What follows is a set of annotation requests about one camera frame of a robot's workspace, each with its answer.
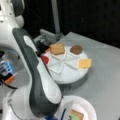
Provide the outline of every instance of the small object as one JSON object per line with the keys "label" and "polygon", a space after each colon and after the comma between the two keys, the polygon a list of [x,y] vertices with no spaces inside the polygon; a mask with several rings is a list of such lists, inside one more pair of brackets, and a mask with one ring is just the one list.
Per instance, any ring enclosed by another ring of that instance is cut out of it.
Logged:
{"label": "small object", "polygon": [[49,58],[47,56],[42,56],[42,60],[44,61],[45,64],[48,64]]}
{"label": "small object", "polygon": [[78,68],[90,68],[92,65],[91,59],[82,59],[79,60]]}
{"label": "small object", "polygon": [[8,78],[5,83],[6,84],[10,84],[13,80],[15,79],[15,76],[11,76],[10,78]]}
{"label": "small object", "polygon": [[70,114],[70,120],[83,120],[84,115],[80,112],[77,112],[75,110],[71,111]]}
{"label": "small object", "polygon": [[80,53],[82,53],[82,47],[79,45],[75,45],[70,49],[70,52],[75,54],[75,55],[79,55]]}
{"label": "small object", "polygon": [[50,51],[50,48],[48,48],[47,50],[45,50],[45,53],[49,52]]}
{"label": "small object", "polygon": [[50,52],[53,55],[60,55],[65,53],[65,48],[62,43],[52,44],[50,45]]}

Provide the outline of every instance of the bread slice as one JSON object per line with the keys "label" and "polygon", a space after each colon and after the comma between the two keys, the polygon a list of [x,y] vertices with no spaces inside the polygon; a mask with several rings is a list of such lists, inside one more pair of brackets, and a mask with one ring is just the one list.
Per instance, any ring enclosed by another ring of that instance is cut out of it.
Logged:
{"label": "bread slice", "polygon": [[65,53],[64,45],[62,43],[52,44],[50,45],[50,52],[53,55],[64,54]]}
{"label": "bread slice", "polygon": [[72,110],[71,111],[71,114],[75,117],[75,118],[78,118],[79,120],[83,120],[84,118],[84,114],[80,113],[80,112],[77,112],[75,110]]}

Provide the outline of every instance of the red object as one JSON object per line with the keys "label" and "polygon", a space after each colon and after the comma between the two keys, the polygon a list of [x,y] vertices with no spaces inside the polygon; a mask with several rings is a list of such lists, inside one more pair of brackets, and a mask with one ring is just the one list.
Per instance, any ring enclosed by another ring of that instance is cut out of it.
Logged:
{"label": "red object", "polygon": [[42,56],[42,59],[43,59],[45,64],[48,64],[49,58],[47,56]]}

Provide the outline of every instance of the cheese slice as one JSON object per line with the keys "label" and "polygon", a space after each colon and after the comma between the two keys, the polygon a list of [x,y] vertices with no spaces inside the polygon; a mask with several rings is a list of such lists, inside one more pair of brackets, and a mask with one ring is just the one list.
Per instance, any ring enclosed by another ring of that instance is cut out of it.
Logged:
{"label": "cheese slice", "polygon": [[79,60],[78,68],[90,68],[92,65],[91,59],[82,59]]}

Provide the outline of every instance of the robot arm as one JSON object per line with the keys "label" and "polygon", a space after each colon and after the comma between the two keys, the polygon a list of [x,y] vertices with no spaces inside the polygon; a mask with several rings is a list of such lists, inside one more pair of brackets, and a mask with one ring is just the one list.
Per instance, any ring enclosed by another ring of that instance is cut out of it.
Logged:
{"label": "robot arm", "polygon": [[3,28],[0,29],[0,33],[3,33],[0,36],[0,47],[15,50],[29,74],[29,84],[7,96],[8,105],[16,117],[23,120],[37,120],[42,116],[53,115],[61,102],[60,89],[42,59],[36,56],[37,49],[30,35],[19,28],[10,3],[0,0],[0,5],[1,11],[4,9],[5,13],[12,13],[11,16],[4,15],[0,23],[0,28]]}

